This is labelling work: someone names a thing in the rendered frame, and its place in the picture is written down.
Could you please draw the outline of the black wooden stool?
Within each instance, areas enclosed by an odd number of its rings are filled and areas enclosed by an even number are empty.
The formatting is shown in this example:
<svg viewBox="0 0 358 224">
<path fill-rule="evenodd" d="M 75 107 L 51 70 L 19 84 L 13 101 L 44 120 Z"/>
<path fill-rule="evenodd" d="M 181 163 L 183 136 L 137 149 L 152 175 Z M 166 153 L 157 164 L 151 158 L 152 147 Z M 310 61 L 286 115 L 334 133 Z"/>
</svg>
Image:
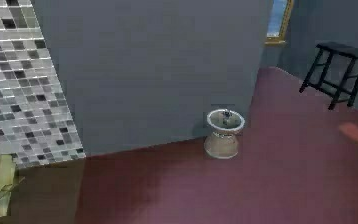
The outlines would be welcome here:
<svg viewBox="0 0 358 224">
<path fill-rule="evenodd" d="M 322 42 L 316 45 L 318 52 L 306 74 L 299 92 L 307 87 L 320 91 L 331 98 L 328 106 L 333 110 L 339 103 L 353 107 L 358 94 L 358 48 L 337 42 Z M 338 84 L 326 80 L 328 70 L 335 56 L 349 59 L 349 64 Z"/>
</svg>

